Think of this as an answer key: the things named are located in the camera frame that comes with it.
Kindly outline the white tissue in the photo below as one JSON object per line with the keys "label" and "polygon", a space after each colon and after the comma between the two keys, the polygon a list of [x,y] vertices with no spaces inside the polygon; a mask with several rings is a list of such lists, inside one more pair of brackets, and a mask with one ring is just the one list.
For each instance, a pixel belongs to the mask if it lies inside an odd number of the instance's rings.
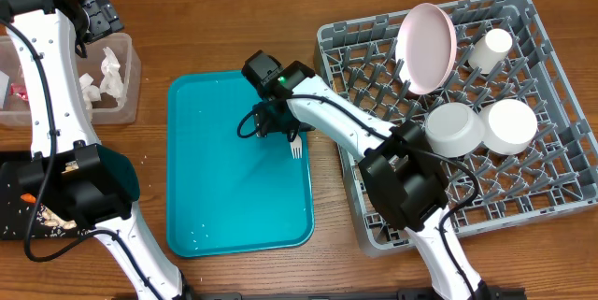
{"label": "white tissue", "polygon": [[118,104],[123,103],[125,97],[124,84],[120,74],[121,64],[110,47],[103,48],[103,52],[105,58],[101,63],[100,69],[104,77],[100,85],[93,85],[93,78],[88,73],[79,77],[83,101],[90,120],[93,119],[93,102],[100,101],[102,93],[112,96]]}

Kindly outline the white bowl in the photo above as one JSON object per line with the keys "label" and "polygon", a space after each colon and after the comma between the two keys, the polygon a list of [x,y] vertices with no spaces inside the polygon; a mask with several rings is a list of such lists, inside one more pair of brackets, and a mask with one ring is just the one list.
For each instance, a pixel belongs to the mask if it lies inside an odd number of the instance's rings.
{"label": "white bowl", "polygon": [[516,99],[503,99],[481,109],[479,117],[485,126],[482,142],[501,155],[515,155],[532,142],[538,120],[533,110]]}

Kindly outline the pink round plate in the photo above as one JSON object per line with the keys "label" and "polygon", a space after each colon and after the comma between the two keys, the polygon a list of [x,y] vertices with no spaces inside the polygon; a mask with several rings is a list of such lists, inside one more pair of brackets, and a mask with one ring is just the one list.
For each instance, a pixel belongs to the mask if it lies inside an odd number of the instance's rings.
{"label": "pink round plate", "polygon": [[457,38],[449,15],[436,5],[413,7],[401,23],[395,59],[403,65],[399,72],[408,90],[417,95],[440,88],[452,72]]}

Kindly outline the white plastic fork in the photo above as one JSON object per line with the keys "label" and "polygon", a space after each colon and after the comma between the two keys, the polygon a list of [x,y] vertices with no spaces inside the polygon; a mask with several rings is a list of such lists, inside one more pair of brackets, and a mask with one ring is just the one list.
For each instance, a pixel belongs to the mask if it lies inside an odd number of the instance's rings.
{"label": "white plastic fork", "polygon": [[299,135],[290,142],[290,148],[293,159],[301,159],[303,157],[303,141]]}

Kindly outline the white paper cup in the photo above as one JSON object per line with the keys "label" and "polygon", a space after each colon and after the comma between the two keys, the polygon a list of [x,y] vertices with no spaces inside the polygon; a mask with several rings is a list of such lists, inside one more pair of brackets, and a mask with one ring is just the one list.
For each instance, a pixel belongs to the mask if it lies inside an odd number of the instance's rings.
{"label": "white paper cup", "polygon": [[513,46],[511,34],[504,29],[491,29],[474,46],[468,58],[469,65],[479,68],[481,74],[488,75],[504,60]]}

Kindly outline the foil snack wrapper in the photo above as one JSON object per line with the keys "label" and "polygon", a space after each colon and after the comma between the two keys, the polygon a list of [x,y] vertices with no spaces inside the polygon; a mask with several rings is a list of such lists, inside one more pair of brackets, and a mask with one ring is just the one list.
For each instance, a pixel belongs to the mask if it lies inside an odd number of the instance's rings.
{"label": "foil snack wrapper", "polygon": [[28,93],[26,90],[26,86],[23,84],[11,83],[9,93],[13,96],[20,98],[24,102],[28,101]]}

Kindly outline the orange carrot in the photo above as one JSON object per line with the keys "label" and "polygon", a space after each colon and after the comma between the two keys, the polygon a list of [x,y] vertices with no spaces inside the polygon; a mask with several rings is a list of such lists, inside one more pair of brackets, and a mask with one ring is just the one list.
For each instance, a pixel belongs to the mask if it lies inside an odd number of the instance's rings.
{"label": "orange carrot", "polygon": [[36,202],[36,198],[29,193],[22,194],[21,200],[29,204],[34,204]]}

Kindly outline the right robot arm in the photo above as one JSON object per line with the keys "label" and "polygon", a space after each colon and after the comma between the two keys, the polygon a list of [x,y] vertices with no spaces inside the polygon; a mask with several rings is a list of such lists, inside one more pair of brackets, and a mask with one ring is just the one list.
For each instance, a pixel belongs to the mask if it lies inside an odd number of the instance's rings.
{"label": "right robot arm", "polygon": [[359,167],[370,203],[395,230],[408,232],[443,299],[488,299],[491,294],[469,264],[450,217],[472,196],[449,204],[448,158],[432,151],[414,122],[395,125],[365,113],[337,94],[313,69],[283,66],[259,50],[242,74],[261,101],[250,116],[258,134],[282,132],[294,140],[305,126],[318,129],[349,152]]}

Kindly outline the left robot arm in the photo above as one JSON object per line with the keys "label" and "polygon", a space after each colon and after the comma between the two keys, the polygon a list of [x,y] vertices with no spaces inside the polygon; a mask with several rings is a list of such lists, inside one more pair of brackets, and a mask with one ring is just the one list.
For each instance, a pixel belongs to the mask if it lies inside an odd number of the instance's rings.
{"label": "left robot arm", "polygon": [[1,23],[20,60],[32,120],[31,158],[5,174],[66,221],[100,241],[140,299],[191,299],[140,209],[131,161],[105,147],[89,119],[77,58],[122,29],[109,0],[1,0]]}

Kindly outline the grey bowl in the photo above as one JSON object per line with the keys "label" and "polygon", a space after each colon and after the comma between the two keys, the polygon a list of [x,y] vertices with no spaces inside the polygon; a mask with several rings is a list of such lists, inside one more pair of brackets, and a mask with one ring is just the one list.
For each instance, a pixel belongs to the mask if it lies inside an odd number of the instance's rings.
{"label": "grey bowl", "polygon": [[462,103],[447,103],[434,109],[424,122],[432,150],[448,158],[464,156],[482,142],[485,126],[476,112]]}

